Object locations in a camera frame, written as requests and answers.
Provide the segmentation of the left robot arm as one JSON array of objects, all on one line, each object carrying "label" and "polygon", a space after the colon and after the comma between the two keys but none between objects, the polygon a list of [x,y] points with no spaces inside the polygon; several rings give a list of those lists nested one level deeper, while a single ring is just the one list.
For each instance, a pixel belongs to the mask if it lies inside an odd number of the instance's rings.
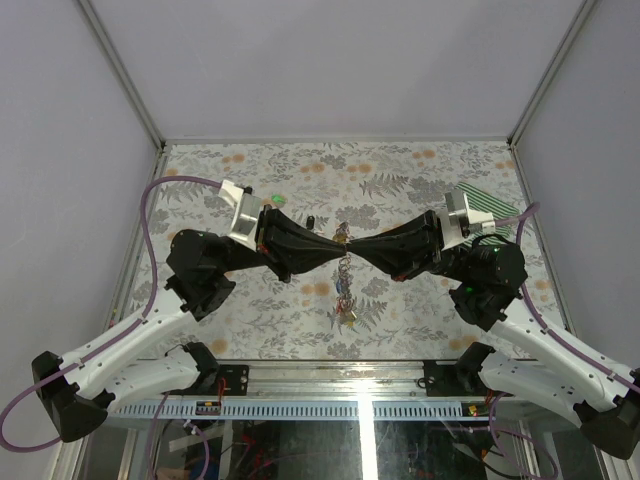
[{"label": "left robot arm", "polygon": [[158,360],[142,353],[196,325],[233,291],[230,271],[266,266],[283,282],[345,255],[343,244],[296,224],[278,210],[259,216],[264,239],[249,248],[228,236],[186,229],[173,239],[173,274],[149,308],[122,320],[86,345],[32,362],[36,393],[61,441],[79,440],[120,408],[159,393],[216,389],[219,364],[201,342],[188,342]]}]

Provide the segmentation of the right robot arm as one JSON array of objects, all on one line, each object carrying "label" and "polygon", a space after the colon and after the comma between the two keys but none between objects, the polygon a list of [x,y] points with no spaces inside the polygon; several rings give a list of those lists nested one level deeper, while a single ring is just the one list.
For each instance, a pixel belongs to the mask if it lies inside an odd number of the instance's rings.
[{"label": "right robot arm", "polygon": [[488,346],[474,344],[456,369],[467,394],[484,388],[519,396],[578,427],[592,445],[628,460],[639,443],[639,372],[546,321],[525,291],[528,277],[521,247],[507,239],[486,245],[495,219],[462,207],[429,211],[386,233],[352,240],[349,252],[396,281],[423,272],[458,281],[450,297],[468,324],[500,337],[542,364],[519,367]]}]

